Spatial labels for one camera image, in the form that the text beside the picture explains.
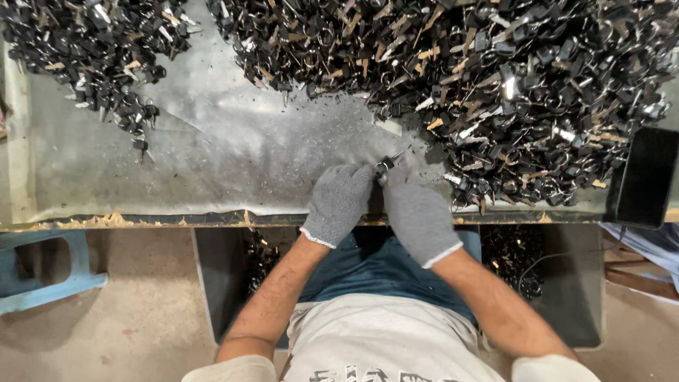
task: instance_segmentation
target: hand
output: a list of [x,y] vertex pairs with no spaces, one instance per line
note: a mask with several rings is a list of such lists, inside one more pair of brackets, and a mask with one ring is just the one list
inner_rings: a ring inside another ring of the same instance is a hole
[[422,268],[462,247],[448,203],[438,192],[414,184],[388,186],[384,207],[396,237]]
[[375,169],[369,164],[327,169],[314,187],[301,231],[309,240],[335,249],[363,215],[374,178]]

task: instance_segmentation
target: black cable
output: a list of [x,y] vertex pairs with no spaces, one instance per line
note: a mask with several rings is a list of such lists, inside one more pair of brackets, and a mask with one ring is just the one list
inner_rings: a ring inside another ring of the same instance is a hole
[[581,254],[583,252],[605,252],[608,251],[609,249],[613,249],[615,246],[611,248],[604,248],[604,249],[591,249],[589,251],[571,251],[571,252],[564,252],[561,254],[550,254],[550,255],[544,255],[543,257],[539,258],[538,260],[535,260],[533,264],[531,264],[522,274],[521,277],[519,277],[519,296],[525,297],[524,294],[521,292],[521,282],[524,280],[524,276],[526,276],[526,273],[528,273],[531,269],[533,269],[534,266],[536,266],[540,261],[546,259],[546,258],[554,258],[556,256],[562,256],[562,255],[572,255],[572,254]]

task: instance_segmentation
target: forearm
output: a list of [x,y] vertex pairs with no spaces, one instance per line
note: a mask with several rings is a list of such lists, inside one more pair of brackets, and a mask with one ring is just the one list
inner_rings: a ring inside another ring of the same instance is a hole
[[217,362],[242,355],[273,358],[309,276],[330,249],[300,235],[245,305],[224,338]]
[[538,313],[464,249],[453,252],[431,269],[459,293],[485,335],[499,349],[517,357],[559,354],[576,360]]

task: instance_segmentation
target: concrete floor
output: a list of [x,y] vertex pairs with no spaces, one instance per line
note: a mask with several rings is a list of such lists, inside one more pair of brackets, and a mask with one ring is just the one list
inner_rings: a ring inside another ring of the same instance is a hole
[[[212,362],[188,229],[90,231],[88,242],[109,284],[0,316],[3,382],[179,381]],[[608,284],[604,309],[606,344],[579,353],[585,365],[603,382],[677,380],[678,305]],[[508,375],[506,357],[483,358]]]

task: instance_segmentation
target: heap of black keys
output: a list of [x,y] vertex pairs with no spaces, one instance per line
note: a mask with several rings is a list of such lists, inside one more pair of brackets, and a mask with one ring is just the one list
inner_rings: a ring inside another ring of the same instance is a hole
[[131,86],[166,75],[155,54],[172,60],[189,48],[190,33],[202,29],[180,0],[5,0],[0,5],[9,57],[35,74],[49,73],[68,85],[76,107],[107,113],[134,135],[132,146],[148,148],[144,128],[155,129],[159,110]]
[[243,245],[246,248],[243,274],[247,284],[247,288],[243,289],[243,298],[248,300],[278,264],[281,253],[277,246],[267,243],[257,230],[244,238]]
[[481,225],[483,263],[526,300],[542,295],[544,241],[536,224]]
[[206,0],[244,76],[418,112],[457,207],[574,205],[664,118],[676,0]]

